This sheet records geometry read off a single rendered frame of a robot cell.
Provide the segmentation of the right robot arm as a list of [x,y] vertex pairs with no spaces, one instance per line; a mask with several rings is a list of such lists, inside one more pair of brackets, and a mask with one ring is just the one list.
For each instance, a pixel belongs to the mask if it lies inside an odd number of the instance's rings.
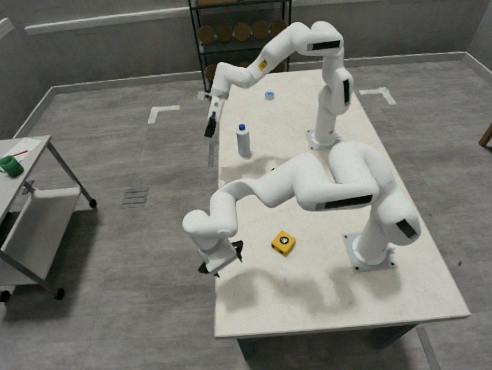
[[302,55],[323,56],[322,79],[325,84],[318,92],[316,127],[311,140],[321,147],[333,145],[336,138],[342,138],[342,134],[334,132],[336,115],[349,109],[354,85],[351,74],[343,65],[343,37],[334,29],[323,21],[314,23],[312,31],[302,23],[291,24],[263,48],[248,68],[219,63],[211,93],[198,92],[197,98],[206,100],[207,95],[211,95],[228,100],[232,84],[251,88],[295,50]]

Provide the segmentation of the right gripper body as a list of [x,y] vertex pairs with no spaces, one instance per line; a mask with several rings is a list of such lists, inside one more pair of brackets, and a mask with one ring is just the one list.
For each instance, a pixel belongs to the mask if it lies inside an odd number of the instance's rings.
[[221,119],[221,115],[222,115],[222,112],[223,112],[225,101],[228,101],[228,100],[227,99],[220,98],[220,97],[212,96],[212,101],[211,101],[211,105],[210,105],[210,109],[209,109],[209,114],[208,114],[208,119],[207,119],[208,121],[209,121],[209,118],[211,117],[213,111],[215,111],[216,112],[216,115],[214,117],[214,121],[216,119],[217,124],[220,123],[220,119]]

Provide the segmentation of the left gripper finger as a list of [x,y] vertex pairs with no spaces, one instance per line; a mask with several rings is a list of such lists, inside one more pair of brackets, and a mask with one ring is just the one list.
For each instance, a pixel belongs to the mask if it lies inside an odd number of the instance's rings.
[[[210,272],[207,270],[206,268],[206,263],[203,262],[202,265],[199,267],[198,269],[199,273],[205,273],[205,274],[210,274]],[[216,274],[214,274],[214,276],[220,278],[220,275],[219,273],[217,272]]]
[[241,252],[243,250],[243,245],[244,245],[244,242],[242,240],[239,240],[239,241],[236,241],[236,242],[232,242],[231,243],[233,245],[233,247],[237,247],[235,248],[236,252],[237,252],[237,257],[238,259],[240,260],[240,262],[242,263],[243,261],[241,260],[243,257],[241,256]]

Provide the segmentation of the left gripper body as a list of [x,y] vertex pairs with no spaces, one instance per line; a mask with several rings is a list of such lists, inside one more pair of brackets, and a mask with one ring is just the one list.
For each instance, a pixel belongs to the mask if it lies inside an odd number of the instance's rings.
[[[233,245],[231,244],[231,242],[229,241],[229,239],[223,239],[223,243],[222,244],[224,244],[224,246],[227,249],[227,251],[232,248],[233,251],[235,252],[235,254],[237,254],[235,248],[233,247]],[[206,264],[209,264],[210,262],[209,262],[208,258],[206,257],[206,254],[203,253],[203,252],[201,252],[199,248],[198,248],[198,250],[199,250],[199,253],[202,256],[203,260],[205,261],[205,263]]]

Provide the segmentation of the white bottle with blue cap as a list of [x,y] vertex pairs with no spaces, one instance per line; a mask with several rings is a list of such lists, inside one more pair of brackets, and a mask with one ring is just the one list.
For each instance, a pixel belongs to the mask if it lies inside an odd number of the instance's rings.
[[245,127],[245,124],[240,124],[236,129],[238,153],[242,156],[250,154],[250,137],[249,129]]

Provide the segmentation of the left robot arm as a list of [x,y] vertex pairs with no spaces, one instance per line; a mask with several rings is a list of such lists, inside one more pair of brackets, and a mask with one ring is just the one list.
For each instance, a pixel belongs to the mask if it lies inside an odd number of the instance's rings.
[[210,199],[210,216],[202,210],[189,212],[183,229],[206,254],[210,274],[238,259],[233,249],[227,251],[222,243],[238,233],[236,202],[249,195],[256,195],[268,208],[296,197],[298,205],[311,212],[370,205],[362,234],[352,243],[354,256],[367,265],[380,264],[386,251],[410,245],[420,237],[419,217],[377,150],[361,142],[339,143],[331,149],[328,165],[335,184],[313,154],[301,153],[257,180],[235,180],[217,190]]

